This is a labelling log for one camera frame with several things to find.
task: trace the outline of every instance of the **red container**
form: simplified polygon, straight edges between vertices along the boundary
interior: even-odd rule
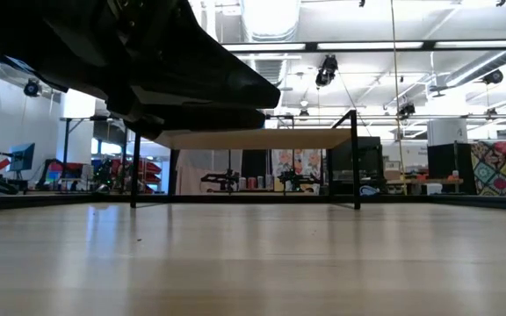
[[[257,188],[257,179],[255,177],[250,177],[247,179],[247,189],[254,190]]]

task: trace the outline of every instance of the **wooden floor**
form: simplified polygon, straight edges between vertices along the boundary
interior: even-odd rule
[[[0,315],[506,315],[506,211],[2,211]]]

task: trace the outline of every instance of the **desk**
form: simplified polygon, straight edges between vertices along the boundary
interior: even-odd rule
[[[442,185],[456,185],[456,193],[459,193],[459,186],[464,182],[463,179],[405,179],[405,180],[388,180],[386,185],[403,185],[411,186],[412,192],[421,192],[421,186],[427,183],[439,183]]]

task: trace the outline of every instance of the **computer monitor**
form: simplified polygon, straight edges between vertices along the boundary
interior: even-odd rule
[[[34,143],[18,145],[11,148],[9,171],[23,171],[33,168]]]

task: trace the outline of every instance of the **colorful quilt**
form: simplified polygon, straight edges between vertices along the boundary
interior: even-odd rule
[[[480,196],[506,196],[506,141],[472,145],[475,187]]]

